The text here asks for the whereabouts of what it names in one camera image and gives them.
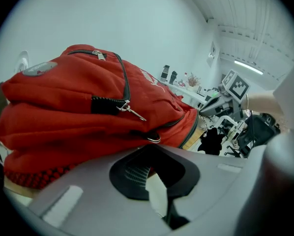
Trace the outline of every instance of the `desk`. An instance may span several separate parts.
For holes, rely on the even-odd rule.
[[[161,82],[165,85],[167,85],[168,87],[170,87],[170,89],[175,89],[178,90],[180,92],[182,92],[183,94],[191,97],[192,100],[197,100],[198,102],[200,102],[201,104],[205,104],[207,101],[205,101],[206,97],[203,97],[195,92],[191,92],[189,90],[187,90],[185,87],[180,87],[180,86],[176,86],[176,85],[171,85],[168,82]]]

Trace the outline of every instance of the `black plush toy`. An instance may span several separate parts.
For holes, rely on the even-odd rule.
[[[206,137],[201,136],[202,144],[198,147],[197,151],[203,150],[209,155],[219,155],[222,148],[221,142],[224,137],[225,135],[217,133],[217,128],[209,129]]]

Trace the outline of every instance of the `backpack logo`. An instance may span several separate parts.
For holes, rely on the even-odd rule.
[[[140,69],[140,71],[141,71],[142,74],[145,76],[145,78],[146,78],[149,82],[151,82],[152,85],[154,85],[154,86],[156,86],[156,87],[159,87],[159,88],[161,88],[161,89],[163,90],[163,92],[166,92],[166,91],[163,89],[163,87],[157,85],[158,80],[156,80],[154,77],[152,77],[151,75],[149,75],[147,72],[145,72],[145,71],[143,71],[143,70],[141,70],[141,69]]]
[[[22,73],[23,75],[27,76],[40,76],[42,74],[45,74],[45,72],[51,70],[53,67],[57,66],[58,64],[55,62],[44,62],[32,67],[29,67],[28,69],[24,70]]]

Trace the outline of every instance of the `black chair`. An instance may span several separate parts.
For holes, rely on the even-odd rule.
[[[247,158],[250,153],[250,148],[248,144],[253,140],[253,133],[254,147],[267,144],[267,142],[272,137],[280,133],[280,130],[278,130],[272,125],[269,125],[266,119],[262,116],[250,116],[245,123],[248,125],[247,130],[242,131],[237,138],[239,149],[234,149],[231,146],[227,146],[227,148],[230,148],[233,152],[226,152],[224,155],[229,154],[235,157],[240,157],[240,154],[242,154],[244,158]]]

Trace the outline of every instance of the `gray oval patch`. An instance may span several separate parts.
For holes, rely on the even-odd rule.
[[[54,68],[55,66],[57,66],[58,64],[56,62],[44,62],[38,65],[35,65],[33,67],[30,67],[26,70],[24,70],[22,73],[23,75],[27,75],[27,76],[40,76],[45,74],[45,72],[51,70],[52,68]]]

